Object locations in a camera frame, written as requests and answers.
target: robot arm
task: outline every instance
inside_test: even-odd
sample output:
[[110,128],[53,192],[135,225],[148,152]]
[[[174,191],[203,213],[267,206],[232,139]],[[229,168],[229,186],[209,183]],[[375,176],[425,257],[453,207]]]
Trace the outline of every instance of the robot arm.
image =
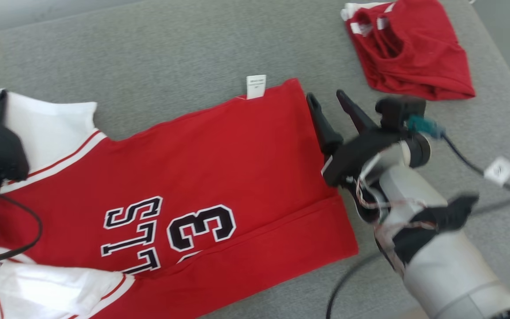
[[447,201],[413,170],[428,162],[430,145],[405,123],[423,116],[425,101],[379,101],[377,127],[344,92],[337,96],[359,136],[343,144],[309,94],[326,157],[322,175],[328,185],[354,196],[358,214],[373,226],[381,253],[411,295],[431,319],[510,319],[510,291],[462,230],[478,195]]

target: gray table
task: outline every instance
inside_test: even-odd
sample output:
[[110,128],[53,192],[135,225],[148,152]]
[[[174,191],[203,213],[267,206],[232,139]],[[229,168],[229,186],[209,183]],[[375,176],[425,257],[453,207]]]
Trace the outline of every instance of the gray table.
[[[486,166],[510,159],[510,71],[467,0],[445,0],[469,56],[478,96],[430,103],[427,115],[448,128],[465,154]],[[245,93],[245,77],[267,74],[268,85],[297,77],[315,93],[333,126],[356,134],[336,101],[344,89],[374,115],[384,96],[363,77],[339,11],[343,0],[146,1],[0,32],[0,87],[67,103],[97,101],[96,124],[123,139],[155,123]],[[480,190],[482,202],[504,193],[459,164],[442,143],[421,173],[444,196]],[[344,194],[348,206],[350,198]],[[361,256],[376,247],[355,214],[350,220]],[[471,220],[468,236],[502,276],[510,267],[510,208]],[[278,285],[206,318],[320,318],[350,258]],[[415,301],[383,261],[352,279],[336,318],[377,318]]]

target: wire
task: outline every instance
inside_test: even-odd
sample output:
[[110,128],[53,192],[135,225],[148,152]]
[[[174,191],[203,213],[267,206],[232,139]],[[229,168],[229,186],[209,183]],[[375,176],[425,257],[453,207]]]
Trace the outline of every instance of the wire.
[[[484,171],[483,169],[479,168],[478,166],[476,166],[475,164],[473,164],[472,162],[470,162],[467,158],[465,158],[465,156],[456,148],[456,146],[452,143],[452,140],[445,134],[443,133],[441,135],[441,138],[444,139],[446,141],[446,143],[448,143],[448,146],[450,146],[450,149],[452,150],[452,152],[455,153],[455,155],[467,166],[469,167],[471,170],[475,171],[478,175],[480,176],[484,176]],[[359,184],[360,184],[360,181],[358,180],[356,182],[356,184],[358,185],[358,188],[357,190],[360,190],[359,188]],[[510,192],[510,184],[508,183],[505,183],[503,184],[502,186],[505,190],[509,191]],[[361,193],[358,194],[358,199],[360,201],[360,204],[363,200],[362,196],[360,196]],[[494,210],[499,210],[501,208],[505,208],[507,206],[510,206],[510,199],[507,199],[507,200],[502,200],[500,202],[495,202],[493,204],[489,204],[487,206],[483,206],[483,207],[480,207],[480,208],[477,208],[475,210],[473,210],[471,212],[471,216],[478,216],[478,215],[482,215],[482,214],[487,214],[489,212],[492,212]],[[420,224],[415,224],[415,223],[411,223],[411,224],[404,224],[405,227],[407,228],[413,228],[413,227],[422,227],[422,228],[425,228],[425,229],[429,229],[432,225],[425,225],[424,224],[425,222],[421,222]],[[413,235],[409,238],[407,238],[404,242],[401,242],[401,244],[404,244],[405,246],[406,245],[410,245],[412,244],[413,242],[415,242],[415,240],[417,239],[417,237],[420,237],[420,234],[417,234],[416,236]],[[374,253],[370,256],[367,256],[366,258],[362,259],[361,261],[359,261],[358,263],[355,264],[355,266],[353,266],[352,268],[350,268],[346,274],[344,274],[344,276],[342,276],[340,278],[340,281],[338,281],[338,284],[336,285],[336,287],[334,288],[334,290],[332,291],[332,294],[330,295],[330,299],[328,300],[328,308],[326,309],[326,319],[330,319],[332,317],[332,307],[334,305],[334,301],[336,300],[336,296],[338,295],[338,293],[340,292],[340,290],[342,289],[342,287],[344,286],[344,284],[350,279],[350,277],[352,277],[360,268],[363,268],[364,266],[366,266],[367,264],[373,262],[375,259],[377,259],[378,257],[382,256],[381,252],[377,252],[377,253]]]
[[28,208],[27,206],[21,204],[20,202],[17,202],[16,200],[11,199],[5,195],[0,194],[0,198],[10,202],[11,204],[17,206],[18,208],[26,211],[29,214],[31,214],[31,216],[33,216],[33,218],[35,218],[35,220],[37,221],[37,224],[39,225],[39,232],[38,232],[35,240],[33,240],[31,243],[29,243],[21,248],[17,248],[17,249],[10,250],[8,252],[0,254],[0,261],[2,261],[4,259],[8,259],[8,258],[17,256],[18,254],[22,254],[22,253],[26,252],[29,248],[34,246],[37,243],[37,241],[40,240],[40,238],[43,234],[43,222],[41,221],[41,218],[39,218],[39,216],[33,210],[31,210],[31,208]]

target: white clothing label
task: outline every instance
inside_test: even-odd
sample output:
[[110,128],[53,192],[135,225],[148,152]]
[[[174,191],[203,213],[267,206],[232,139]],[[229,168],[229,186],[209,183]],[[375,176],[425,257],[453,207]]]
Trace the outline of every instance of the white clothing label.
[[504,157],[496,158],[485,170],[483,176],[488,180],[503,186],[510,178],[510,161]]
[[247,99],[255,99],[265,95],[267,75],[251,75],[247,77]]

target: red jersey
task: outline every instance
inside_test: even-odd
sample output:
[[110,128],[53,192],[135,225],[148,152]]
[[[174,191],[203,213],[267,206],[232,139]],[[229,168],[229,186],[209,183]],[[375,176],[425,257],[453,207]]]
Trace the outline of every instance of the red jersey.
[[[52,107],[46,115],[61,121]],[[26,149],[31,160],[35,145]],[[126,140],[93,129],[76,151],[1,192],[42,220],[24,258],[133,275],[93,318],[192,318],[357,253],[323,164],[290,79]],[[36,233],[0,200],[0,251]]]

